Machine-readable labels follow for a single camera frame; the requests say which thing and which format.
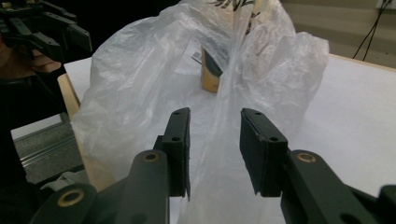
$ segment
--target wooden surface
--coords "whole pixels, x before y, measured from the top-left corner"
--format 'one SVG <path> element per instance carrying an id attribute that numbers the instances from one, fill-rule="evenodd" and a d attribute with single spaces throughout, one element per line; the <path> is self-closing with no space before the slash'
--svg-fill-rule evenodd
<path id="1" fill-rule="evenodd" d="M 64 103 L 66 105 L 67 113 L 69 118 L 73 118 L 76 112 L 79 110 L 80 101 L 77 98 L 73 85 L 70 82 L 70 78 L 67 74 L 63 74 L 58 77 L 58 83 L 61 88 Z M 96 188 L 97 191 L 101 191 L 108 186 L 115 183 L 113 175 L 109 172 L 111 169 L 107 168 L 107 165 L 101 161 L 95 161 L 87 157 L 86 152 L 75 135 L 78 144 L 79 153 L 85 166 L 90 183 Z"/>

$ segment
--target cable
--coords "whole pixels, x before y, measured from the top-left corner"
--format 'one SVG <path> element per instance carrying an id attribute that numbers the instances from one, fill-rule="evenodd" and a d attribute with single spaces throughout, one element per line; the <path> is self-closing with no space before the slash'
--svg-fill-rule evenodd
<path id="1" fill-rule="evenodd" d="M 369 51 L 371 42 L 372 42 L 373 37 L 374 37 L 375 30 L 376 30 L 376 26 L 378 25 L 378 22 L 379 22 L 379 18 L 381 17 L 382 13 L 384 12 L 384 10 L 385 10 L 385 8 L 387 7 L 387 5 L 389 4 L 389 2 L 391 2 L 391 1 L 389 1 L 389 0 L 385 1 L 385 0 L 384 0 L 384 1 L 382 2 L 381 8 L 379 9 L 379 13 L 378 13 L 378 16 L 376 17 L 376 20 L 375 20 L 375 23 L 374 23 L 373 27 L 371 28 L 371 30 L 369 31 L 369 33 L 366 35 L 366 37 L 364 37 L 364 39 L 361 41 L 361 44 L 359 45 L 358 50 L 356 50 L 356 53 L 355 53 L 355 55 L 353 55 L 352 59 L 355 59 L 355 57 L 356 57 L 356 55 L 358 54 L 359 50 L 361 50 L 361 46 L 364 44 L 364 41 L 366 41 L 366 39 L 367 39 L 367 37 L 370 35 L 370 33 L 373 32 L 373 34 L 372 34 L 372 36 L 371 36 L 371 38 L 370 38 L 369 45 L 367 46 L 367 50 L 366 50 L 366 52 L 365 52 L 365 54 L 364 54 L 363 60 L 365 60 L 366 55 L 367 55 L 367 52 Z"/>

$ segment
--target black bracket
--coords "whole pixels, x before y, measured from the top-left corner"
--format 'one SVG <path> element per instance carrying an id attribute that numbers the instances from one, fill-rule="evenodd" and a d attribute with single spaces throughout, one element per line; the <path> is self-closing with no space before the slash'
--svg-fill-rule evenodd
<path id="1" fill-rule="evenodd" d="M 130 173 L 96 192 L 76 184 L 56 191 L 31 224 L 169 223 L 169 197 L 190 197 L 190 109 L 174 111 L 154 149 L 134 157 Z"/>
<path id="2" fill-rule="evenodd" d="M 378 198 L 346 186 L 318 154 L 288 148 L 263 113 L 241 111 L 240 150 L 255 193 L 281 196 L 287 223 L 396 223 L 396 185 Z"/>

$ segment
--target black object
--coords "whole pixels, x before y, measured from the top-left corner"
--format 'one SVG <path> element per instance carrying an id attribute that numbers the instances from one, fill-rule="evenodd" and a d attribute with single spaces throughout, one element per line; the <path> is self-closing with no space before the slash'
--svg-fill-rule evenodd
<path id="1" fill-rule="evenodd" d="M 122 10 L 124 7 L 117 7 L 125 6 L 125 1 L 121 0 L 113 0 L 110 3 L 95 0 L 47 0 L 47 2 L 78 15 L 78 24 L 91 34 L 92 48 L 96 51 L 124 26 L 134 21 L 156 17 L 162 10 L 175 5 L 179 0 L 133 1 L 132 6 L 127 7 L 125 11 Z"/>
<path id="2" fill-rule="evenodd" d="M 90 34 L 77 25 L 76 15 L 46 1 L 2 0 L 0 34 L 9 48 L 37 49 L 61 63 L 71 43 L 92 51 Z"/>
<path id="3" fill-rule="evenodd" d="M 134 157 L 129 175 L 96 192 L 75 184 L 53 193 L 31 224 L 169 223 L 169 197 L 190 197 L 190 109 L 174 111 L 152 150 Z"/>
<path id="4" fill-rule="evenodd" d="M 378 198 L 341 182 L 327 163 L 288 140 L 263 113 L 241 111 L 240 150 L 255 193 L 281 196 L 287 223 L 396 223 L 396 185 Z"/>
<path id="5" fill-rule="evenodd" d="M 204 55 L 206 59 L 206 67 L 209 72 L 215 77 L 221 77 L 223 72 L 221 71 L 215 60 L 212 58 L 212 56 L 206 50 L 204 50 Z"/>
<path id="6" fill-rule="evenodd" d="M 8 98 L 0 97 L 0 189 L 26 181 L 26 173 L 12 139 L 8 114 Z"/>

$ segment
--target floor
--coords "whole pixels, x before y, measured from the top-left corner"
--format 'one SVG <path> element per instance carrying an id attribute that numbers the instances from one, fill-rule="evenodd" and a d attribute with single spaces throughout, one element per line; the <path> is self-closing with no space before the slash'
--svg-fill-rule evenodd
<path id="1" fill-rule="evenodd" d="M 66 114 L 60 123 L 14 140 L 26 178 L 40 183 L 82 166 L 76 139 Z"/>

